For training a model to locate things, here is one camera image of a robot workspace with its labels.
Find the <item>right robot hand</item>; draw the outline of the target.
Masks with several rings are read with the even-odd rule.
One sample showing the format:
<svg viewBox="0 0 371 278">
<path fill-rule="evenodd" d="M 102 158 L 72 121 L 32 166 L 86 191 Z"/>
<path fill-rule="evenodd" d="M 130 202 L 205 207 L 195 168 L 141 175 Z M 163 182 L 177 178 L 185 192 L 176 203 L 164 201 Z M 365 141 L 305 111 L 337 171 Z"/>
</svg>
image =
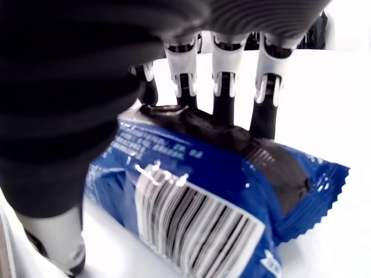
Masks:
<svg viewBox="0 0 371 278">
<path fill-rule="evenodd" d="M 274 138 L 283 67 L 327 1 L 2 1 L 1 189 L 36 250 L 66 275 L 85 266 L 83 185 L 118 115 L 157 102 L 166 57 L 177 104 L 197 108 L 200 31 L 213 39 L 212 124 L 233 124 L 246 39 L 260 33 L 253 132 Z"/>
</svg>

